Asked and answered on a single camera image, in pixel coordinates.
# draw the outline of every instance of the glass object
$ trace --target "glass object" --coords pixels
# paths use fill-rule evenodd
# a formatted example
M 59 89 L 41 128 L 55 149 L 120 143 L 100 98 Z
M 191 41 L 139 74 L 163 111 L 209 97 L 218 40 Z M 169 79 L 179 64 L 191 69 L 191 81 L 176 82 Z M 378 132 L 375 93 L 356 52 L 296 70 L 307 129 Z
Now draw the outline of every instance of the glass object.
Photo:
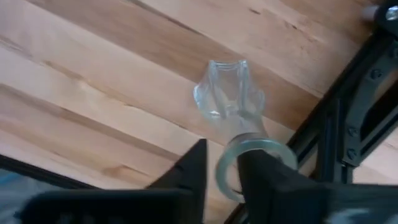
M 216 166 L 217 186 L 229 199 L 244 202 L 243 196 L 226 181 L 228 167 L 242 153 L 264 150 L 285 165 L 297 168 L 295 154 L 286 145 L 268 138 L 262 123 L 264 92 L 254 86 L 246 60 L 236 63 L 210 60 L 193 96 L 204 117 L 229 142 Z

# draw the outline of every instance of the transparent plastic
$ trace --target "transparent plastic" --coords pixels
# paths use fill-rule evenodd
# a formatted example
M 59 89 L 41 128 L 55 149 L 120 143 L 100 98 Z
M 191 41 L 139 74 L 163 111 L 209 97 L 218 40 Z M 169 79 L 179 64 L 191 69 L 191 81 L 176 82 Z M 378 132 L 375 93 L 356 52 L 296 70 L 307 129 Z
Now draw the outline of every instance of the transparent plastic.
M 199 110 L 226 140 L 243 133 L 263 133 L 264 92 L 250 77 L 248 63 L 209 61 L 203 80 L 193 91 Z

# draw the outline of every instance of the light wood panel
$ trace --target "light wood panel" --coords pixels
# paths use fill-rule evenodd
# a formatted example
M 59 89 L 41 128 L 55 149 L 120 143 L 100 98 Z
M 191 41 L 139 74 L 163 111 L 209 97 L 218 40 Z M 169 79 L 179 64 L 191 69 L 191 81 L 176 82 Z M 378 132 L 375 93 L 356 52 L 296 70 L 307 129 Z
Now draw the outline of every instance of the light wood panel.
M 286 142 L 369 35 L 359 18 L 367 4 L 0 0 L 0 154 L 101 188 L 136 189 L 208 138 L 205 219 L 222 223 L 236 205 L 214 181 L 226 141 L 192 96 L 207 61 L 249 60 L 266 93 L 264 125 Z M 396 136 L 355 181 L 398 184 Z M 300 171 L 314 166 L 315 156 Z

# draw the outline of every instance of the wooden surface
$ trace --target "wooden surface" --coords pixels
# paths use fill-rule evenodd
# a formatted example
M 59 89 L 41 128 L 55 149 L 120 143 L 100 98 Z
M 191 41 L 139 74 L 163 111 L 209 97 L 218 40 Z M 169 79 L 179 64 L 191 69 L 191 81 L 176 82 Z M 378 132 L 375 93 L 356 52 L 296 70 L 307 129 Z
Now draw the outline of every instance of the wooden surface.
M 282 142 L 370 33 L 367 0 L 0 0 L 0 154 L 105 189 L 141 188 L 209 141 L 206 222 L 224 140 L 192 97 L 207 61 L 246 58 Z M 398 134 L 355 173 L 398 184 Z M 313 162 L 301 170 L 308 174 Z

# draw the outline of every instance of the black metal frame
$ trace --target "black metal frame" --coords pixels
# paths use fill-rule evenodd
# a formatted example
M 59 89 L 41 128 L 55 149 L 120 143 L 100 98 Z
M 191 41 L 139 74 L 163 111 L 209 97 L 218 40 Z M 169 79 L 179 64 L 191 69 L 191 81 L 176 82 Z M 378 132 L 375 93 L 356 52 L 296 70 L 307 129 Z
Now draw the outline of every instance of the black metal frame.
M 244 224 L 249 220 L 320 223 L 333 212 L 358 206 L 378 210 L 373 220 L 367 221 L 380 222 L 395 212 L 398 207 L 395 188 L 350 183 L 355 167 L 398 125 L 398 80 L 373 103 L 376 90 L 393 75 L 392 70 L 398 64 L 398 21 L 387 21 L 385 17 L 386 11 L 396 5 L 398 0 L 388 0 L 380 6 L 375 16 L 377 29 L 287 143 L 296 153 L 299 166 L 318 150 L 315 169 L 318 182 L 287 168 L 265 152 L 247 152 L 238 157 L 246 204 L 239 205 L 225 224 Z M 172 189 L 184 195 L 188 190 L 195 203 L 187 203 L 189 209 L 184 208 L 180 215 L 181 220 L 191 223 L 201 222 L 204 206 L 206 156 L 200 154 L 198 147 L 206 151 L 205 141 L 200 141 L 148 188 L 149 191 Z M 67 189 L 94 188 L 4 156 L 0 156 L 0 168 Z M 200 174 L 199 182 L 191 175 L 196 173 Z M 387 203 L 391 199 L 395 199 L 394 203 Z M 285 214 L 287 210 L 293 211 L 291 215 Z

